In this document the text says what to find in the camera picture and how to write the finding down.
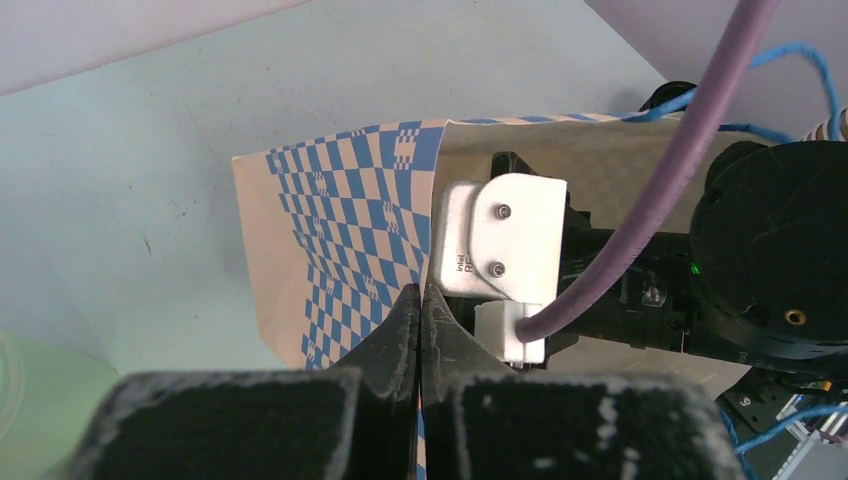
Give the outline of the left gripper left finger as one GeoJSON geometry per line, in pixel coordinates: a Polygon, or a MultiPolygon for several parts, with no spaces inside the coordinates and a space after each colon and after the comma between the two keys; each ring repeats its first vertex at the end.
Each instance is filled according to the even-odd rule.
{"type": "Polygon", "coordinates": [[[421,290],[407,284],[369,335],[329,370],[354,368],[365,386],[387,401],[412,401],[417,393],[421,290]]]}

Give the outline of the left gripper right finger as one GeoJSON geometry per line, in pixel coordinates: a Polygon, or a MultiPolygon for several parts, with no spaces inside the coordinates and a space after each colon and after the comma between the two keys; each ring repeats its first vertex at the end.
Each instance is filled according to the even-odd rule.
{"type": "Polygon", "coordinates": [[[516,372],[491,355],[451,313],[441,291],[428,284],[421,309],[421,397],[424,406],[446,401],[467,379],[516,372]]]}

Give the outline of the checkered paper takeout bag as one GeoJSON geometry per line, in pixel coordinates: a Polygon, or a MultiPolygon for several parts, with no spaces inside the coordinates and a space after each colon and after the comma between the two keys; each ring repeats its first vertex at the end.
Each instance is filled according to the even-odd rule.
{"type": "Polygon", "coordinates": [[[680,123],[585,114],[369,126],[233,161],[259,333],[317,392],[294,413],[293,440],[316,444],[337,416],[330,452],[369,478],[425,434],[432,479],[740,479],[720,415],[702,392],[656,376],[479,376],[445,402],[376,397],[354,368],[329,370],[379,326],[407,284],[431,277],[434,187],[480,176],[514,150],[565,180],[568,158],[634,165],[660,156],[680,123]]]}

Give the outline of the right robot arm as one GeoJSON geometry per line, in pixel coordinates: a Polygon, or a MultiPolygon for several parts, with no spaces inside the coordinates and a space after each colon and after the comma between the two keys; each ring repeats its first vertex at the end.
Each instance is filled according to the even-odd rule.
{"type": "Polygon", "coordinates": [[[580,337],[845,381],[846,144],[728,146],[689,229],[656,233],[545,352],[580,337]]]}

